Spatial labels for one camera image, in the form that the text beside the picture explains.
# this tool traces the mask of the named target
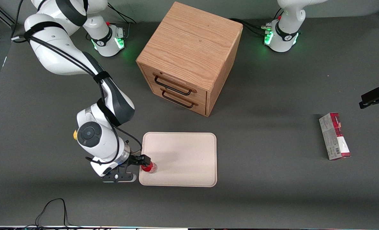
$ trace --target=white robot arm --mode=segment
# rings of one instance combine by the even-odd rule
[[[81,26],[92,38],[95,49],[104,57],[117,54],[124,48],[124,31],[107,25],[99,14],[107,0],[31,0],[37,14],[53,17],[70,36]]]
[[[53,6],[49,10],[53,11],[60,2],[79,3],[76,0],[33,0],[32,2],[36,5],[38,3],[46,6],[52,4]],[[78,12],[75,14],[78,14],[80,18],[86,15],[84,8],[80,5],[75,4],[73,6]],[[50,72],[59,75],[87,73],[100,86],[102,93],[102,97],[97,103],[77,114],[79,128],[75,131],[74,138],[83,149],[94,156],[93,159],[89,157],[87,159],[100,177],[104,178],[116,168],[119,169],[121,175],[124,175],[119,178],[113,176],[106,182],[134,181],[136,176],[132,173],[126,173],[126,167],[131,164],[150,166],[150,158],[131,153],[128,142],[118,137],[115,131],[115,128],[133,117],[134,104],[90,54],[78,50],[73,45],[69,34],[77,30],[74,26],[75,19],[67,22],[67,19],[72,17],[70,14],[66,16],[63,13],[56,14],[58,16],[56,19],[49,14],[40,13],[41,10],[26,19],[24,35],[40,63]]]
[[[281,19],[268,22],[265,45],[276,52],[286,52],[296,43],[298,31],[306,19],[305,6],[323,3],[328,0],[277,0],[284,12]]]

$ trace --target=drawer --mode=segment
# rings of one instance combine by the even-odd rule
[[[153,93],[157,96],[160,96],[164,99],[169,100],[170,102],[173,102],[177,105],[180,105],[184,108],[187,108],[191,111],[194,111],[196,113],[199,113],[201,115],[205,116],[206,113],[206,106],[204,103],[198,103],[191,101],[187,98],[184,98],[183,96],[170,91],[168,89],[165,89],[163,87],[157,87],[156,85],[152,85],[153,87]]]
[[[147,81],[151,84],[151,88],[155,90],[154,86],[163,87],[170,92],[178,94],[181,98],[187,98],[192,102],[199,102],[205,104],[207,101],[207,92],[195,87],[189,87],[185,83],[179,83],[172,80],[167,74],[157,71],[151,67],[141,66],[143,68]]]

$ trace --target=beige tray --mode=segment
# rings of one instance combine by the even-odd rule
[[[142,185],[213,187],[217,181],[216,137],[211,133],[156,133],[143,138],[142,154],[158,166],[150,174],[140,168]]]

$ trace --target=table surface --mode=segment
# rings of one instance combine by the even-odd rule
[[[245,30],[209,118],[151,93],[135,59],[157,25],[132,25],[110,58],[82,29],[72,39],[133,100],[124,130],[216,135],[216,186],[100,182],[72,137],[77,112],[100,96],[96,83],[54,75],[28,44],[12,44],[0,75],[0,225],[32,224],[61,197],[76,225],[379,229],[379,105],[358,105],[379,86],[379,13],[307,19],[283,54]],[[340,113],[351,158],[328,160],[318,118],[329,112]],[[54,203],[41,224],[60,225],[62,215]]]

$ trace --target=wooden cabinet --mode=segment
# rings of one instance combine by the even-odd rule
[[[137,64],[155,95],[208,117],[241,34],[240,23],[175,2]]]

